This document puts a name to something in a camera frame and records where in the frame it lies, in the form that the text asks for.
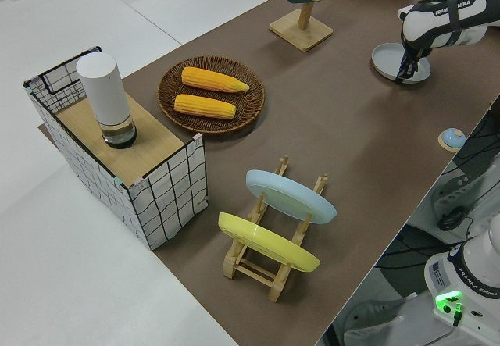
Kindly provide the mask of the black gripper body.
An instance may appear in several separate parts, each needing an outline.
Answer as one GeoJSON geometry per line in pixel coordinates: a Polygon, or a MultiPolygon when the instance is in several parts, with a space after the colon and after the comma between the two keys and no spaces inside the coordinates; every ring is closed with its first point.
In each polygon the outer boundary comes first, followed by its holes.
{"type": "Polygon", "coordinates": [[[405,38],[402,39],[403,48],[405,51],[405,56],[409,58],[422,58],[427,56],[427,50],[425,48],[415,47],[410,43],[410,41],[405,38]]]}

